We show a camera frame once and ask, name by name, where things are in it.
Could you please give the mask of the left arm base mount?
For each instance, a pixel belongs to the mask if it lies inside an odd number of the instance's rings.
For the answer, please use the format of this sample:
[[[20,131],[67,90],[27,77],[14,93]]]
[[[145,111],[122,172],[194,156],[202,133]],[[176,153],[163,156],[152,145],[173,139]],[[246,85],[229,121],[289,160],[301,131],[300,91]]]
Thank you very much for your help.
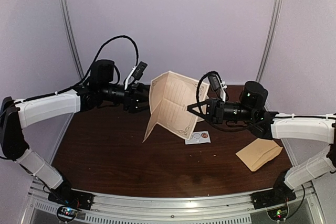
[[[70,197],[67,199],[61,198],[60,196],[57,196],[53,193],[49,193],[48,195],[49,201],[80,210],[90,210],[93,203],[93,198],[93,194],[77,190],[72,190]]]

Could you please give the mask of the cream letter paper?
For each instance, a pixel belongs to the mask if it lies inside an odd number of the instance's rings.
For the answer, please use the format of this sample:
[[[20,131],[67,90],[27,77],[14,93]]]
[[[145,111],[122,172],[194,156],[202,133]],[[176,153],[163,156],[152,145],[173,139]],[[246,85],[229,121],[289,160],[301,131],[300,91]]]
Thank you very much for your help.
[[[151,81],[149,90],[150,119],[144,135],[147,140],[159,125],[182,139],[189,139],[200,117],[187,111],[196,103],[198,80],[172,71]]]

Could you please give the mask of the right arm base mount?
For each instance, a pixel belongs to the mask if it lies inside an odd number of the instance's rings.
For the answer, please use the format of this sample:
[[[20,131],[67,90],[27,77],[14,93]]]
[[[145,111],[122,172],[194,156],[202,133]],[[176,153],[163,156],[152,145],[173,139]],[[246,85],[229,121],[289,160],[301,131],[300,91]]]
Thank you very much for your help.
[[[288,201],[296,199],[294,192],[280,193],[274,190],[258,191],[251,195],[254,209],[269,208],[276,205],[283,205]]]

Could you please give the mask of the brown kraft envelope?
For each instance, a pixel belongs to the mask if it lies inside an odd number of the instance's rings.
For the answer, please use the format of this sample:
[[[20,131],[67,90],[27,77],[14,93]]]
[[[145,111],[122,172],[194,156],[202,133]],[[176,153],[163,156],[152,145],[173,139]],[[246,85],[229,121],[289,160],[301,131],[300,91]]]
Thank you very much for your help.
[[[251,172],[260,169],[267,162],[277,157],[283,147],[273,140],[257,138],[249,145],[236,153],[236,156],[248,167]]]

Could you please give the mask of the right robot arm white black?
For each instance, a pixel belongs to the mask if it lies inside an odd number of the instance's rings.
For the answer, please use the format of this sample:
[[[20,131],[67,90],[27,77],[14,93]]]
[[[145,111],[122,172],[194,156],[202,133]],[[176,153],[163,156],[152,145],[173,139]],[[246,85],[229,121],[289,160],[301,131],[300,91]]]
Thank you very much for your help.
[[[227,102],[225,97],[197,100],[187,110],[218,128],[223,122],[244,122],[242,130],[266,140],[293,138],[328,144],[322,151],[302,164],[279,175],[269,192],[272,203],[279,204],[289,192],[326,173],[335,173],[335,115],[295,115],[266,111],[268,91],[256,81],[247,81],[239,101]]]

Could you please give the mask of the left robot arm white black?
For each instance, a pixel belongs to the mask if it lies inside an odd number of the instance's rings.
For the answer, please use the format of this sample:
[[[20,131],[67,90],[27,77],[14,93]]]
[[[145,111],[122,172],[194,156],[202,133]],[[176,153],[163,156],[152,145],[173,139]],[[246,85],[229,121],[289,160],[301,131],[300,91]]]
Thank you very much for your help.
[[[22,130],[64,114],[102,108],[104,102],[110,107],[123,105],[129,113],[146,110],[139,103],[148,102],[148,96],[144,94],[147,87],[139,80],[147,66],[140,62],[132,68],[125,83],[118,84],[112,82],[114,76],[120,75],[114,62],[98,60],[91,67],[87,80],[65,91],[20,100],[4,98],[1,105],[2,158],[17,162],[43,182],[64,205],[71,205],[76,197],[70,182],[29,147]]]

